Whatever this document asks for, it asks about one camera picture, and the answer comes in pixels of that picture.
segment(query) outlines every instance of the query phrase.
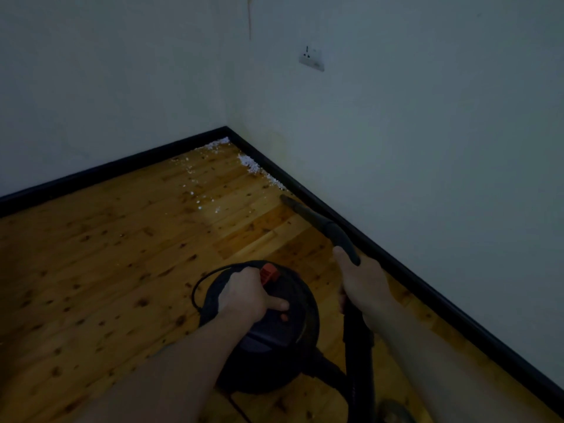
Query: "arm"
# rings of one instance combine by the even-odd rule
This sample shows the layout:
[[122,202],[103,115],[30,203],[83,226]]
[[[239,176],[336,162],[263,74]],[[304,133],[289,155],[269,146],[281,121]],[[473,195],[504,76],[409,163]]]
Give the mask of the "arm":
[[343,273],[343,292],[361,310],[366,325],[386,342],[433,421],[538,420],[528,408],[491,385],[472,362],[407,313],[392,297],[377,261],[364,257],[357,267],[342,248],[335,248],[333,253]]
[[197,421],[229,354],[267,308],[287,310],[288,302],[266,294],[258,269],[234,273],[211,322],[116,384],[78,423]]

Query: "skirting board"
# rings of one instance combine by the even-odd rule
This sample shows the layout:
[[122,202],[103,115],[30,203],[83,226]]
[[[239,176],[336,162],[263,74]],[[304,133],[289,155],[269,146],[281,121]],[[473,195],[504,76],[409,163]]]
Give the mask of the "skirting board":
[[564,391],[560,387],[227,126],[4,196],[0,198],[0,218],[81,190],[90,185],[98,184],[113,177],[118,177],[178,156],[226,136],[242,152],[254,159],[265,171],[284,184],[288,190],[294,193],[307,206],[339,224],[355,246],[363,253],[377,259],[382,268],[405,286],[413,295],[433,309],[448,324],[457,329],[466,339],[476,345],[485,355],[496,362],[518,382],[523,384],[555,413],[564,418]]

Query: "white wall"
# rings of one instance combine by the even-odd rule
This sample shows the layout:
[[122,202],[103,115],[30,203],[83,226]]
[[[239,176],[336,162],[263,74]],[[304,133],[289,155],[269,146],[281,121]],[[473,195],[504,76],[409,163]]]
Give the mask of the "white wall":
[[246,3],[228,125],[564,387],[564,0]]
[[225,125],[207,0],[0,0],[0,196]]

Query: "forearm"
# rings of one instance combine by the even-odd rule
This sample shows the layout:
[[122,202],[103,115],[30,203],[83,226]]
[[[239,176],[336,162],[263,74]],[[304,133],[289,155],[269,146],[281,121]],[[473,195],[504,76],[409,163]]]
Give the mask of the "forearm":
[[220,313],[116,384],[79,422],[195,422],[223,364],[251,325],[244,315]]
[[498,391],[399,304],[375,309],[367,323],[387,343],[435,422],[533,421],[528,409]]

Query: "hand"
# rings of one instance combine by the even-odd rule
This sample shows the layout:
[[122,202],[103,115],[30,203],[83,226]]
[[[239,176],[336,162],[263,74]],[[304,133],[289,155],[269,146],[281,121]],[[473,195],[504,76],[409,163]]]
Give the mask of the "hand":
[[268,308],[286,311],[290,304],[282,298],[272,297],[261,285],[257,268],[245,267],[233,273],[219,295],[219,312],[235,312],[252,323],[263,318]]
[[395,303],[384,270],[376,260],[360,256],[361,263],[355,266],[340,246],[333,249],[333,256],[343,275],[339,291],[341,312],[347,297],[364,315],[372,315],[379,308],[387,308]]

